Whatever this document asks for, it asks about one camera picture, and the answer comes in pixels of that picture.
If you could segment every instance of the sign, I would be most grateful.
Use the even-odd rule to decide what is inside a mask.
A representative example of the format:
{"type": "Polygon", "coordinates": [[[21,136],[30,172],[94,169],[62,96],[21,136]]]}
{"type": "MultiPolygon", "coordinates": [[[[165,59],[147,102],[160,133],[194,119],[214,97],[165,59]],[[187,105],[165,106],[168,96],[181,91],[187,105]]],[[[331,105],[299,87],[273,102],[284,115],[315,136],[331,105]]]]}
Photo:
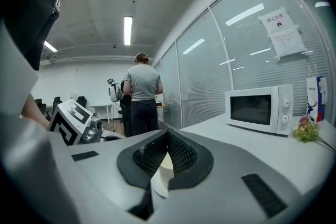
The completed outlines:
{"type": "Polygon", "coordinates": [[[279,60],[286,55],[307,51],[297,26],[284,8],[260,16],[259,19],[266,28],[279,60]]]}
{"type": "Polygon", "coordinates": [[[74,100],[69,100],[56,107],[48,130],[61,134],[68,146],[77,145],[92,116],[92,112],[83,108],[74,100]]]}

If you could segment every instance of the white microwave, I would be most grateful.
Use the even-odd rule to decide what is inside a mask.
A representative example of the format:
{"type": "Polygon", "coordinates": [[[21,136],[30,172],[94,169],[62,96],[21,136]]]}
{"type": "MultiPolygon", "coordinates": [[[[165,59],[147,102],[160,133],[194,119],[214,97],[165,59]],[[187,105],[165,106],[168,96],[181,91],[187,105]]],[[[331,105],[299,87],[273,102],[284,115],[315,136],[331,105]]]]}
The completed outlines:
{"type": "Polygon", "coordinates": [[[225,109],[227,124],[289,135],[293,115],[293,86],[225,92],[225,109]]]}

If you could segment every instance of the dark pants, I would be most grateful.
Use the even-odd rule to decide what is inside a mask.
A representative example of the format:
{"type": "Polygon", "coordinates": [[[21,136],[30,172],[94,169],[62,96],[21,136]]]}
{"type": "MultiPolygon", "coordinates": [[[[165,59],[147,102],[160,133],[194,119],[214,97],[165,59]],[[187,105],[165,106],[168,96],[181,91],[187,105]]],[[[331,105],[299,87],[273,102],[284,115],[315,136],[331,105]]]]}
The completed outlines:
{"type": "Polygon", "coordinates": [[[131,108],[133,135],[159,129],[155,99],[132,101],[131,108]]]}

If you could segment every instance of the black chair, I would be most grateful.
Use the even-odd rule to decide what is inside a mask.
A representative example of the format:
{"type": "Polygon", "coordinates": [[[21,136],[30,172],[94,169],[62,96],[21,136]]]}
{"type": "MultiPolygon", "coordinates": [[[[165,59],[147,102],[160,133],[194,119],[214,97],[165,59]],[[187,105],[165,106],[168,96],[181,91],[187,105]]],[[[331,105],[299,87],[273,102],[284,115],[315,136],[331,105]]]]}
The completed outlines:
{"type": "Polygon", "coordinates": [[[35,102],[38,108],[40,109],[41,113],[44,115],[44,113],[46,113],[47,105],[42,104],[42,99],[35,99],[35,102]]]}
{"type": "Polygon", "coordinates": [[[87,101],[84,96],[79,96],[76,102],[85,108],[87,101]]]}
{"type": "MultiPolygon", "coordinates": [[[[63,103],[63,102],[61,101],[61,97],[55,97],[55,98],[54,98],[54,101],[53,101],[53,103],[52,103],[52,107],[53,107],[52,114],[54,113],[56,107],[57,107],[59,104],[61,104],[61,103],[63,103]]],[[[50,116],[47,116],[46,119],[50,121],[50,120],[51,120],[51,117],[50,117],[50,116]]]]}

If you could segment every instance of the white table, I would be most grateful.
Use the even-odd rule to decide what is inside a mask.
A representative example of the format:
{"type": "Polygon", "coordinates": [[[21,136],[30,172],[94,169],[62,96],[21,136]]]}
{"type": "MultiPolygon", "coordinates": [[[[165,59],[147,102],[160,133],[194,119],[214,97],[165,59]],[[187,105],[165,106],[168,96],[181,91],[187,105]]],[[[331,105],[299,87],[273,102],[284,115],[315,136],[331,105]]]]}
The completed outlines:
{"type": "MultiPolygon", "coordinates": [[[[298,125],[299,119],[294,117],[293,126],[298,125]]],[[[336,129],[327,121],[320,124],[320,136],[336,148],[336,129]]],[[[225,124],[225,114],[181,130],[249,151],[284,175],[302,194],[323,183],[335,161],[334,153],[317,142],[303,144],[293,137],[230,126],[225,124]]]]}
{"type": "Polygon", "coordinates": [[[88,105],[87,106],[90,110],[90,108],[106,108],[106,113],[107,113],[107,122],[110,124],[110,110],[112,107],[112,104],[104,104],[104,105],[88,105]]]}

